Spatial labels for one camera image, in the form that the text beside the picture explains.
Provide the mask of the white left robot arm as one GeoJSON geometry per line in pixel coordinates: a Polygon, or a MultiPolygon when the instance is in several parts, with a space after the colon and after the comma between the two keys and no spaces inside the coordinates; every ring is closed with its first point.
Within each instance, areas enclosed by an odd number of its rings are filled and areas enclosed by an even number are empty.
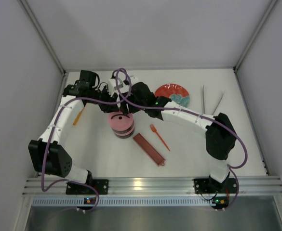
{"type": "Polygon", "coordinates": [[[81,70],[79,79],[64,88],[58,109],[47,129],[37,140],[30,141],[29,154],[35,171],[41,173],[41,189],[44,192],[48,190],[44,180],[46,175],[57,176],[60,181],[92,186],[92,173],[74,165],[64,146],[73,123],[86,104],[96,104],[104,113],[119,110],[124,99],[118,93],[131,93],[130,78],[120,79],[120,72],[126,71],[115,70],[102,88],[97,73],[81,70]]]}

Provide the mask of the orange plastic fork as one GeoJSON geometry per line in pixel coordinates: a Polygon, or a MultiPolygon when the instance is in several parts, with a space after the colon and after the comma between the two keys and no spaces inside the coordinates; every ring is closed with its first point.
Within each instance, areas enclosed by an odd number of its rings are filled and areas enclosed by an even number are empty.
{"type": "Polygon", "coordinates": [[[158,131],[157,131],[157,129],[155,128],[155,126],[154,126],[153,124],[150,124],[149,127],[150,127],[151,131],[152,131],[153,133],[155,133],[155,134],[158,136],[158,138],[159,138],[160,141],[163,143],[163,145],[166,147],[166,149],[167,149],[168,151],[171,151],[170,148],[168,147],[168,145],[166,144],[166,142],[164,141],[164,139],[163,139],[163,138],[161,137],[161,135],[158,133],[158,131]]]}

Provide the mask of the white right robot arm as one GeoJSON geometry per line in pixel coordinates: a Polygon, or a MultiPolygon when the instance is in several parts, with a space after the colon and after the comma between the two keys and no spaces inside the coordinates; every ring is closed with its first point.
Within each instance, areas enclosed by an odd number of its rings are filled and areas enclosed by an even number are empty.
{"type": "Polygon", "coordinates": [[[156,97],[143,82],[129,86],[125,80],[123,89],[126,90],[125,93],[116,86],[120,97],[126,97],[127,110],[130,113],[144,110],[152,118],[177,123],[204,136],[206,151],[211,156],[210,178],[223,183],[229,177],[227,159],[235,146],[236,132],[226,114],[219,113],[217,116],[198,114],[170,98],[156,97]]]}

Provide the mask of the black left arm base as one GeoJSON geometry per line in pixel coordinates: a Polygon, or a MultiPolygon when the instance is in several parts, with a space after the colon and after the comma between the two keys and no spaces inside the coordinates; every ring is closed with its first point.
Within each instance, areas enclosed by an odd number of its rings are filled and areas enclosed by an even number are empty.
{"type": "Polygon", "coordinates": [[[95,191],[96,191],[99,195],[107,195],[108,185],[109,185],[108,179],[93,179],[90,188],[89,186],[85,186],[85,184],[69,181],[66,187],[66,194],[67,195],[95,195],[95,191]]]}

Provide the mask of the black steel lunch bowl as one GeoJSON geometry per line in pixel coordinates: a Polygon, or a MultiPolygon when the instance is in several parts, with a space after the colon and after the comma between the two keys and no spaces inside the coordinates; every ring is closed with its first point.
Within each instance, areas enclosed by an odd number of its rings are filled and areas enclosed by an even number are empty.
{"type": "Polygon", "coordinates": [[[115,136],[120,138],[120,139],[127,139],[129,137],[131,137],[134,134],[134,132],[131,133],[115,133],[115,136]]]}
{"type": "Polygon", "coordinates": [[[128,131],[133,130],[133,129],[134,129],[134,123],[132,123],[131,126],[126,129],[121,129],[121,130],[112,129],[112,130],[115,131],[116,133],[127,133],[128,131]]]}

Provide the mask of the metal tongs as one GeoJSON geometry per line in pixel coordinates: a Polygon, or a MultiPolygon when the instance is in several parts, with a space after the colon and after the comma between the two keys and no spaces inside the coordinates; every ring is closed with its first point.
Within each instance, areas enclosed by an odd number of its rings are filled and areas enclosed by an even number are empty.
{"type": "Polygon", "coordinates": [[[201,111],[203,114],[207,114],[207,115],[214,115],[218,109],[218,107],[220,106],[223,98],[224,98],[225,92],[222,91],[221,95],[218,99],[217,104],[215,105],[215,108],[213,109],[213,111],[211,113],[206,112],[206,98],[205,98],[205,84],[201,87],[201,111]]]}

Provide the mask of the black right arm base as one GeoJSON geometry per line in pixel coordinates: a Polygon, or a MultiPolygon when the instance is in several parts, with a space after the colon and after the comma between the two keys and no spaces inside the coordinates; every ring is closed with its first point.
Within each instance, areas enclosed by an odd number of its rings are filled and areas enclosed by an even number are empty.
{"type": "Polygon", "coordinates": [[[195,178],[193,180],[196,194],[236,193],[238,183],[235,178],[227,178],[222,183],[209,178],[195,178]]]}

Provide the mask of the pink lid with black handle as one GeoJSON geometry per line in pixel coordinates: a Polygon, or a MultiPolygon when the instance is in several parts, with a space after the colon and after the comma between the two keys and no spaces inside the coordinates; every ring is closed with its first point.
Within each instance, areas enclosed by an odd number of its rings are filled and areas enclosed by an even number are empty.
{"type": "Polygon", "coordinates": [[[128,130],[134,124],[133,114],[124,115],[123,112],[109,113],[108,123],[115,131],[128,130]]]}
{"type": "Polygon", "coordinates": [[[130,130],[123,130],[123,131],[113,130],[113,132],[117,137],[122,138],[122,139],[126,139],[126,138],[133,135],[134,128],[130,129],[130,130]]]}

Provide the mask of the dark red cutlery tray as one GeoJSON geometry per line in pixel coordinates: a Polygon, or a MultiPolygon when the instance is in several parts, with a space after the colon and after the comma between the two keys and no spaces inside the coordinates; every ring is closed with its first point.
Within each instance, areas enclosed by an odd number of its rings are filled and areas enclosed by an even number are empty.
{"type": "Polygon", "coordinates": [[[165,165],[165,158],[140,133],[136,134],[133,140],[157,166],[165,165]]]}

